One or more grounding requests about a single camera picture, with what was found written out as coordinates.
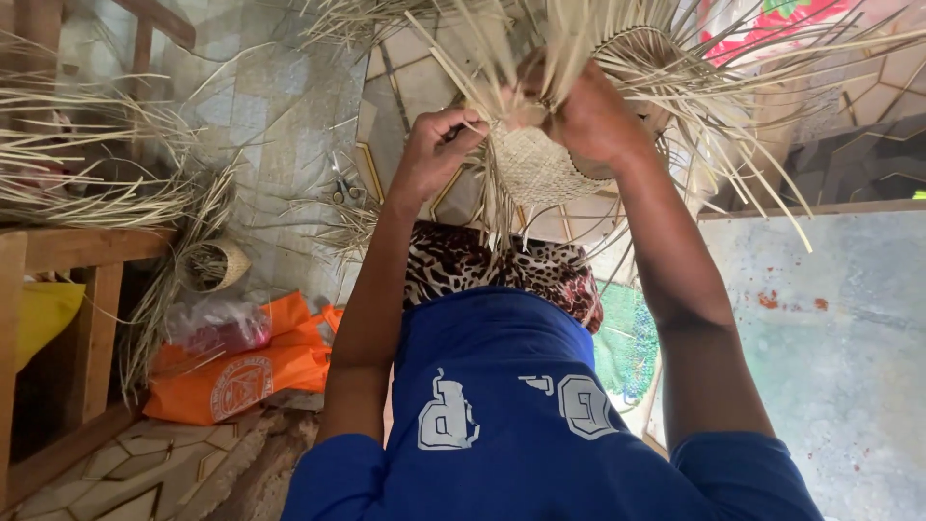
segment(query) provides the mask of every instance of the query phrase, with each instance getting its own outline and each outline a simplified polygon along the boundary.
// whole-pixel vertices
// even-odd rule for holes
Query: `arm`
[[[445,143],[444,136],[463,121],[476,125],[483,135],[488,132],[473,110],[448,109],[422,114],[415,121],[334,339],[316,443],[341,434],[363,434],[382,444],[382,409],[402,325],[412,227],[421,205],[444,188],[482,140],[479,133],[463,129]]]
[[[542,77],[536,71],[521,72],[527,94]],[[644,296],[659,333],[669,449],[699,432],[774,436],[746,367],[720,272],[663,168],[652,135],[597,64],[589,61],[544,129],[616,173]]]

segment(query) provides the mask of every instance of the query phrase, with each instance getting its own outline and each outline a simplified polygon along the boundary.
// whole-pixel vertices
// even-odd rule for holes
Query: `hand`
[[[476,129],[462,128],[449,142],[444,137],[469,123]],[[389,198],[420,210],[421,205],[444,189],[463,164],[463,159],[489,133],[488,123],[469,108],[445,108],[418,116],[406,142]]]
[[[519,67],[523,91],[537,97],[543,86],[544,57],[528,56]],[[550,139],[621,173],[641,160],[658,160],[653,136],[593,59],[572,85],[556,114],[540,125]]]

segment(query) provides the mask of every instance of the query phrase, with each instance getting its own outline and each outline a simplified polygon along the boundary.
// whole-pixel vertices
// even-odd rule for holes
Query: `white print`
[[[418,415],[418,448],[423,451],[468,449],[479,438],[479,425],[472,421],[472,406],[463,398],[463,386],[443,380],[444,369],[437,368],[432,384],[434,400]],[[469,426],[473,426],[468,436]]]
[[[229,363],[209,397],[212,419],[220,422],[273,394],[273,364],[266,356]]]
[[[585,375],[566,375],[559,381],[559,415],[569,430],[585,439],[598,439],[618,432],[607,413],[611,401],[594,380]]]
[[[538,388],[546,393],[546,396],[553,396],[553,378],[549,376],[518,376],[518,380],[524,380],[532,388]]]

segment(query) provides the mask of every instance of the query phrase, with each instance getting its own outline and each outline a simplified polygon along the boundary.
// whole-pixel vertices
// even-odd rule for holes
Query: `scissors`
[[[337,204],[344,204],[344,193],[351,199],[360,199],[360,189],[347,183],[347,178],[341,172],[341,165],[338,164],[338,157],[332,152],[332,168],[336,174],[334,182],[337,188],[334,189],[332,200]]]

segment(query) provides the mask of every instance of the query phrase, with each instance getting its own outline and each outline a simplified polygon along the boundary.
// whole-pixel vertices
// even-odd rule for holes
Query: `left hand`
[[[444,137],[464,121],[478,132],[464,127],[446,142]],[[408,135],[405,152],[389,187],[389,199],[420,210],[425,201],[444,189],[466,155],[488,133],[488,123],[481,121],[479,113],[471,108],[445,108],[421,114]]]

